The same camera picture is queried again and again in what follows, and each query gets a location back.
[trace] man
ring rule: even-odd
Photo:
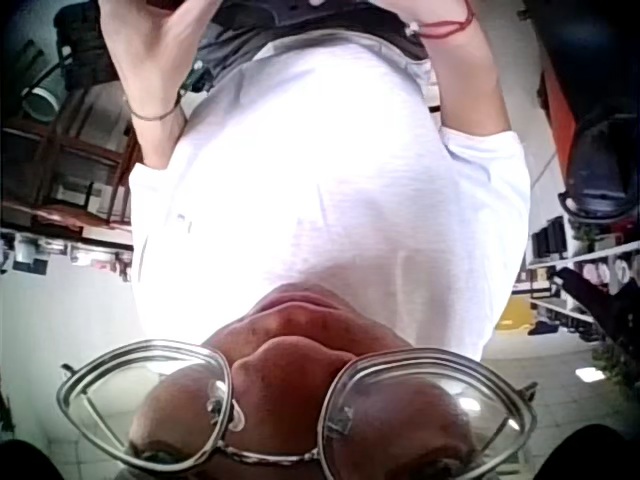
[[[331,382],[362,355],[414,345],[479,359],[522,260],[529,178],[471,6],[375,3],[413,27],[411,42],[386,26],[306,23],[222,68],[187,122],[176,98],[220,2],[174,13],[100,2],[144,156],[131,176],[140,318],[150,336],[226,357],[255,422],[231,434],[237,448],[304,453]],[[423,99],[430,65],[440,131]],[[191,391],[180,378],[156,406],[188,423],[188,408],[164,400]],[[455,406],[427,396],[452,425]],[[153,415],[137,417],[134,443]],[[436,430],[463,458],[464,422],[453,424]],[[213,478],[251,468],[218,461],[232,470]]]

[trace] bracelet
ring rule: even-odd
[[[175,105],[167,113],[165,113],[163,115],[158,115],[157,117],[145,117],[144,115],[140,115],[140,114],[137,114],[136,112],[134,112],[133,109],[131,108],[131,104],[129,103],[129,101],[125,97],[125,101],[129,105],[129,110],[131,111],[131,116],[137,118],[138,120],[143,120],[145,122],[159,122],[160,120],[164,120],[168,116],[172,115],[178,109],[178,107],[180,106],[180,101],[181,100],[182,100],[182,95],[180,95],[180,93],[178,93],[178,96],[176,97]]]
[[[462,22],[457,22],[453,20],[444,20],[441,22],[433,22],[433,23],[418,23],[414,22],[409,25],[408,32],[417,34],[420,38],[424,38],[427,40],[442,40],[444,38],[449,38],[456,33],[460,33],[465,31],[469,26],[473,23],[476,18],[476,13],[473,11],[473,7],[469,0],[464,0],[464,3],[467,6],[467,18],[465,18]],[[428,28],[443,28],[443,27],[455,27],[452,30],[449,30],[444,33],[427,33],[424,29]]]

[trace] clear eyeglass frame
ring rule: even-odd
[[[223,377],[222,382],[226,395],[221,401],[216,402],[216,427],[200,451],[186,460],[162,464],[135,458],[124,453],[125,445],[105,421],[88,392],[92,385],[98,384],[102,379],[120,369],[142,361],[166,361],[168,359],[196,361],[218,369]],[[317,446],[303,455],[268,455],[236,449],[224,441],[227,431],[233,430],[232,425],[237,423],[237,415],[234,418],[235,402],[233,400],[231,370],[224,356],[216,350],[168,340],[145,340],[112,350],[91,361],[80,370],[76,371],[68,365],[63,365],[62,368],[67,371],[69,377],[58,389],[57,403],[67,420],[90,443],[114,460],[127,467],[150,474],[186,473],[202,466],[214,455],[222,454],[237,462],[253,465],[291,466],[305,462],[320,462],[327,480],[342,480],[343,477],[334,472],[331,462],[328,460],[326,437],[328,434],[336,434],[336,432],[340,434],[348,431],[353,412],[350,412],[348,407],[341,405],[341,396],[344,397],[345,392],[348,392],[354,383],[369,378],[388,379],[403,375],[434,374],[436,372],[440,377],[445,378],[445,382],[451,382],[452,379],[461,382],[469,388],[490,395],[492,402],[500,405],[505,415],[499,425],[494,427],[495,430],[492,428],[493,433],[487,435],[487,440],[479,449],[479,454],[483,455],[487,452],[492,443],[496,442],[496,439],[509,426],[517,432],[517,436],[510,439],[508,446],[492,453],[491,458],[470,465],[465,471],[455,476],[455,480],[482,478],[495,470],[526,444],[537,423],[535,411],[531,406],[537,384],[533,383],[523,389],[516,390],[497,373],[469,358],[440,349],[410,348],[366,355],[345,366],[334,379],[325,397],[317,424]],[[103,435],[109,438],[119,450],[99,441],[74,418],[70,411],[71,404],[78,399],[82,401],[93,420],[102,430]]]

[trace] store shelf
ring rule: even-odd
[[[640,250],[640,241],[627,243],[626,245],[619,245],[617,247],[608,248],[606,250],[600,250],[598,252],[587,253],[585,255],[578,255],[573,258],[563,258],[561,260],[552,260],[549,262],[532,263],[527,268],[533,270],[536,268],[546,267],[566,267],[575,262],[585,262],[588,260],[596,260],[599,258],[607,258],[612,255],[620,255],[625,252],[633,252],[634,250]]]
[[[549,310],[555,310],[556,312],[564,313],[573,318],[579,318],[587,322],[593,322],[593,317],[584,313],[574,312],[567,308],[567,301],[561,298],[530,298],[530,303],[538,305],[539,307],[548,308]]]

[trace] hand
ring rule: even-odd
[[[462,21],[467,17],[465,0],[369,0],[398,15],[406,23]]]
[[[168,112],[222,0],[186,0],[173,13],[146,0],[99,3],[102,33],[131,109],[150,117]]]

